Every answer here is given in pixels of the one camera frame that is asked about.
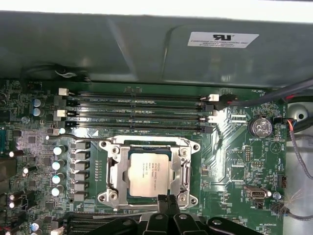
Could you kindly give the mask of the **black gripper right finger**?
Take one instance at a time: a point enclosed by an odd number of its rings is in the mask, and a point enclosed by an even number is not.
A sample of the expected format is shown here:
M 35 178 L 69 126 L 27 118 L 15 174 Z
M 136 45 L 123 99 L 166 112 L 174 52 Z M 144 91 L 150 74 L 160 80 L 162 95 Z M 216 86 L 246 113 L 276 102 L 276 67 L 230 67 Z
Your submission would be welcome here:
M 177 198 L 169 195 L 169 215 L 173 219 L 174 230 L 178 235 L 258 235 L 259 232 L 231 220 L 213 217 L 202 222 L 194 214 L 182 213 Z

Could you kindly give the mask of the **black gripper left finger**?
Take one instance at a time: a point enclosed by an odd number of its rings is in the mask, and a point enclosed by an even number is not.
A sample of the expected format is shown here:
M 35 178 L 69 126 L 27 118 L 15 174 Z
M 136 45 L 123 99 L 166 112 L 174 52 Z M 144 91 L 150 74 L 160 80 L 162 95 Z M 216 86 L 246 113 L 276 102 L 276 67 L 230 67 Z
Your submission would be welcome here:
M 135 221 L 130 217 L 116 218 L 97 228 L 99 235 L 171 235 L 173 233 L 172 195 L 157 197 L 157 212 Z

